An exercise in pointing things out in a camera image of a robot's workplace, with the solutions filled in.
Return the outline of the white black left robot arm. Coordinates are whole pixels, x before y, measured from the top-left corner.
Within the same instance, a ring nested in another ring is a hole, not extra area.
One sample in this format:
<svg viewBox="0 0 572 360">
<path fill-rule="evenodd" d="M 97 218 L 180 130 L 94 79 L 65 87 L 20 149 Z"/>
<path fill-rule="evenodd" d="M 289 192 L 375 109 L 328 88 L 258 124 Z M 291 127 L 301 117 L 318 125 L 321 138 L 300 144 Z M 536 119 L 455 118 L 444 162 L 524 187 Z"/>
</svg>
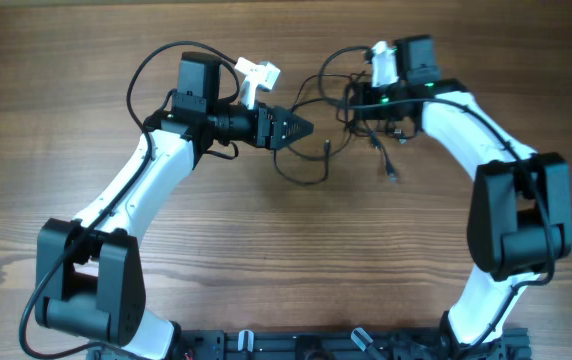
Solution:
<svg viewBox="0 0 572 360">
<path fill-rule="evenodd" d="M 257 100 L 279 74 L 269 62 L 184 53 L 177 85 L 140 122 L 138 147 L 117 176 L 72 220 L 50 219 L 40 230 L 23 319 L 82 337 L 93 355 L 174 357 L 180 327 L 146 307 L 141 241 L 214 143 L 277 151 L 312 132 L 310 122 Z"/>
</svg>

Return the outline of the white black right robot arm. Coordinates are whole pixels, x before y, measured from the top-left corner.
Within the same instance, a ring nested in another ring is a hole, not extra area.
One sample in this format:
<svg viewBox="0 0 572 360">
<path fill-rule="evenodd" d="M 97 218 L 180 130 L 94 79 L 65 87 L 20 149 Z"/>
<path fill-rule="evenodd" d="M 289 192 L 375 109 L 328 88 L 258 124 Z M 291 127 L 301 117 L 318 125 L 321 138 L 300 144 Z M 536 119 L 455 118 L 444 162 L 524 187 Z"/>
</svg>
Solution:
<svg viewBox="0 0 572 360">
<path fill-rule="evenodd" d="M 557 153 L 540 153 L 502 129 L 437 65 L 429 35 L 379 41 L 365 51 L 370 81 L 349 100 L 361 120 L 412 119 L 473 181 L 466 230 L 474 267 L 445 315 L 453 358 L 482 356 L 507 337 L 520 295 L 554 277 L 572 249 L 570 175 Z"/>
</svg>

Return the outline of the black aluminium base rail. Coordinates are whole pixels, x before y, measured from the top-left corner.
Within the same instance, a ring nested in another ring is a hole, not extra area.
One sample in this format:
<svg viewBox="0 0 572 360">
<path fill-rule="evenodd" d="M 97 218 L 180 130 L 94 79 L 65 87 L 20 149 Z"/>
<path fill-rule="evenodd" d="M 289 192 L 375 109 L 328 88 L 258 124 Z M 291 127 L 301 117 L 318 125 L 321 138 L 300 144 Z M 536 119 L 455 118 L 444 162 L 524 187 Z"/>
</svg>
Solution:
<svg viewBox="0 0 572 360">
<path fill-rule="evenodd" d="M 305 359 L 456 359 L 459 350 L 436 328 L 392 332 L 268 333 L 185 331 L 171 359 L 305 360 Z"/>
</svg>

